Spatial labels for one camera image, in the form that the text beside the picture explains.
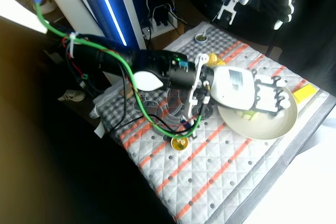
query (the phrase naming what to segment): plate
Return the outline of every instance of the plate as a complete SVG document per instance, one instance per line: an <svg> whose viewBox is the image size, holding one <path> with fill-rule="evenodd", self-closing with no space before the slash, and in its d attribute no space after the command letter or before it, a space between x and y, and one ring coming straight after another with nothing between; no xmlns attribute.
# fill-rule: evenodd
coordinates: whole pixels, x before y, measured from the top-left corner
<svg viewBox="0 0 336 224"><path fill-rule="evenodd" d="M279 138L290 131L298 118L298 107L292 93L287 88L283 90L289 95L290 107L284 110L282 117L273 118L269 114L260 113L249 121L232 109L218 106L218 110L224 122L240 135L258 140Z"/></svg>

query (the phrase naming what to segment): power outlet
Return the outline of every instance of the power outlet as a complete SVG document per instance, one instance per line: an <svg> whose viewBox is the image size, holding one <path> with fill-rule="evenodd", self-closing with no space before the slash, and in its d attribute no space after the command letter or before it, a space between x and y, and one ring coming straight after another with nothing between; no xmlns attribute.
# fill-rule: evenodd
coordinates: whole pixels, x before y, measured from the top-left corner
<svg viewBox="0 0 336 224"><path fill-rule="evenodd" d="M168 31L176 29L177 26L178 26L177 18L175 18L171 13L168 13L168 20L170 21L170 23L168 22L167 26L165 26L163 23L161 23L161 25L157 26L155 19L150 18L149 22L150 22L151 30L149 29L149 27L144 27L142 29L142 32L144 34L144 38L145 39L149 39L150 37L155 38L155 37L157 37L161 34L164 34Z"/></svg>

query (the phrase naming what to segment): blue light strip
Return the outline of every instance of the blue light strip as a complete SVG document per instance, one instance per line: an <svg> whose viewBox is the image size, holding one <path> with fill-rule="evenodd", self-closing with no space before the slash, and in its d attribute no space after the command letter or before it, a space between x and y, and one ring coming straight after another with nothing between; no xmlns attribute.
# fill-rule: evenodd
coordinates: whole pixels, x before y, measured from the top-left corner
<svg viewBox="0 0 336 224"><path fill-rule="evenodd" d="M124 35L122 34L122 31L121 31L121 29L120 29L120 27L119 27L119 24L118 24L117 19L115 18L115 15L114 15L114 12L113 12L113 10L112 10L110 1L109 1L109 0L104 0L104 1L105 1L106 6L107 6L107 9L108 9L109 12L110 12L110 15L111 15L111 17L112 17L112 19L113 19L113 22L114 22L114 24L115 24L115 26L116 26L116 28L117 28L117 31L118 31L118 33L119 33L119 36L120 36L120 38L121 38L122 43L123 43L125 46L127 46L126 41L125 41L125 38L124 38Z"/></svg>

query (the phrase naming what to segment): yellow crumpled object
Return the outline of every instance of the yellow crumpled object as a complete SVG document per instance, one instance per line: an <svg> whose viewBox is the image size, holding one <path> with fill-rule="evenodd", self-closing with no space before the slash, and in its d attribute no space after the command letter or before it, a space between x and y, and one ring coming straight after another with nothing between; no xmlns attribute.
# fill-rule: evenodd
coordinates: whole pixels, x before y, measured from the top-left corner
<svg viewBox="0 0 336 224"><path fill-rule="evenodd" d="M217 55L212 52L209 54L209 61L206 65L213 68L219 65L225 65L225 62L222 59L218 59Z"/></svg>

